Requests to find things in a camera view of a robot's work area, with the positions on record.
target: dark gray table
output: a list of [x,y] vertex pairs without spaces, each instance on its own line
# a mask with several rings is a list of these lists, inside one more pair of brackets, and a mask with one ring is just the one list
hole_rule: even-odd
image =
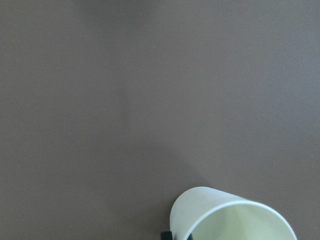
[[319,1],[4,0],[0,238],[159,239],[208,186],[320,238]]

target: white paper cup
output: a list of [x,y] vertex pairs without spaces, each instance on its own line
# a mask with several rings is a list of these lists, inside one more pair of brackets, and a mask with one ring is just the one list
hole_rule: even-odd
[[272,208],[216,190],[194,187],[181,194],[170,213],[174,240],[297,240]]

